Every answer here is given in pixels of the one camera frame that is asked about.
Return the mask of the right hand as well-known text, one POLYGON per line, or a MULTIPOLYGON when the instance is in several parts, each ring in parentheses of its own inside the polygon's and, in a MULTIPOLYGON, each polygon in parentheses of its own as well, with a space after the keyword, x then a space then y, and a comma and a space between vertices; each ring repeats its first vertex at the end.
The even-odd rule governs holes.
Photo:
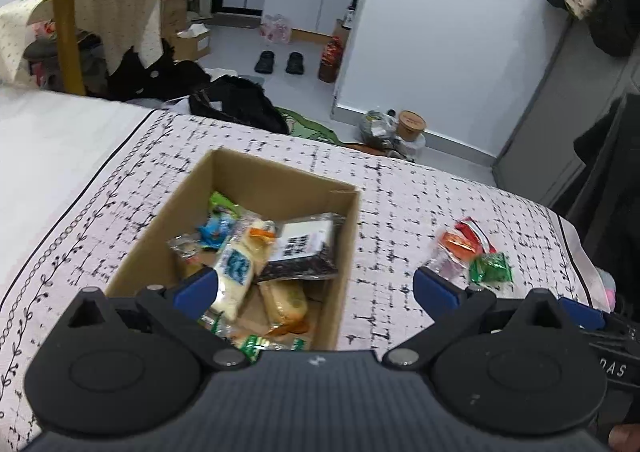
POLYGON ((608 434, 608 445, 615 452, 640 452, 640 425, 615 426, 608 434))

